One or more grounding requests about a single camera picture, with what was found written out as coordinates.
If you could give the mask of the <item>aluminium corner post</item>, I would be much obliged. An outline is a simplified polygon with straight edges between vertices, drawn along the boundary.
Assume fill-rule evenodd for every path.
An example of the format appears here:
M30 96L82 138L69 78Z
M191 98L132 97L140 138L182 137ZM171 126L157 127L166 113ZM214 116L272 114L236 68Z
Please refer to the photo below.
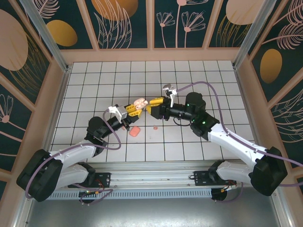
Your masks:
M52 35L50 34L48 28L46 27L45 22L43 21L42 17L38 13L36 6L34 5L34 2L32 0L20 0L20 2L22 3L25 11L27 11L27 14L29 15L36 29L40 33L42 39L44 40L50 52L52 53L54 59L59 64L60 68L64 72L67 72L68 64L65 61L64 57L62 56L61 51L57 46L56 42L54 41Z
M257 11L257 15L251 24L240 49L232 62L234 70L238 70L244 59L246 58L248 51L252 47L257 36L261 33L264 24L268 21L268 17L274 11L274 7L278 0L265 0L260 9Z

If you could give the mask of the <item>grey metal sheet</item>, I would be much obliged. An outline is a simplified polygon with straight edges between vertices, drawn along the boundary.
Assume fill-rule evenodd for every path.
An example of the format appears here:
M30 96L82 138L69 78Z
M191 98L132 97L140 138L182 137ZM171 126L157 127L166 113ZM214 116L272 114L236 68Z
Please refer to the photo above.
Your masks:
M16 227L293 227L269 198L253 194L222 204L207 198L26 204Z

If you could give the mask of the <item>beige earbud charging case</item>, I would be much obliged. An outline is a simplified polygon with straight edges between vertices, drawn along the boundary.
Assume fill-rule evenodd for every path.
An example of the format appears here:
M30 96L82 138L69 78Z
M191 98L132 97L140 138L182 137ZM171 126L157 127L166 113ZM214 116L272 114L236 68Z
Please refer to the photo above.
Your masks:
M141 106L141 102L143 102L144 100L146 100L146 99L143 98L143 97L138 98L137 100L134 101L134 105L135 105L138 109L143 109L144 107Z

